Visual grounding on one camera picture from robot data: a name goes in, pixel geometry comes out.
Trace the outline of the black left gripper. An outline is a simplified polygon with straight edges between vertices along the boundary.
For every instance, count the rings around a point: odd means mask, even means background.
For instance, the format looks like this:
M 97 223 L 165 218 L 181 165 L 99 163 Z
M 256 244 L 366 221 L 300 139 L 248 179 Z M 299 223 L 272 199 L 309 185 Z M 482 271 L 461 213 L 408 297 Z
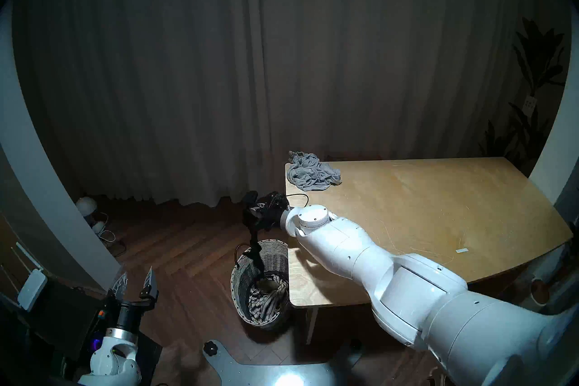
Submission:
M 124 272 L 108 290 L 97 317 L 107 328 L 117 328 L 138 335 L 142 316 L 155 308 L 159 297 L 153 267 L 151 266 L 147 273 L 139 301 L 123 300 L 127 284 L 127 272 Z

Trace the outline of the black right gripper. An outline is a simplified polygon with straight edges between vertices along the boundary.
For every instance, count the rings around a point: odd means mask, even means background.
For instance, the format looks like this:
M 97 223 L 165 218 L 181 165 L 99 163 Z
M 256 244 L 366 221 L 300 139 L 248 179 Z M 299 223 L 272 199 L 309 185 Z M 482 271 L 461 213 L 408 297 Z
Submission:
M 250 232 L 269 231 L 279 227 L 282 214 L 290 209 L 285 194 L 271 192 L 258 197 L 258 192 L 247 193 L 247 227 Z

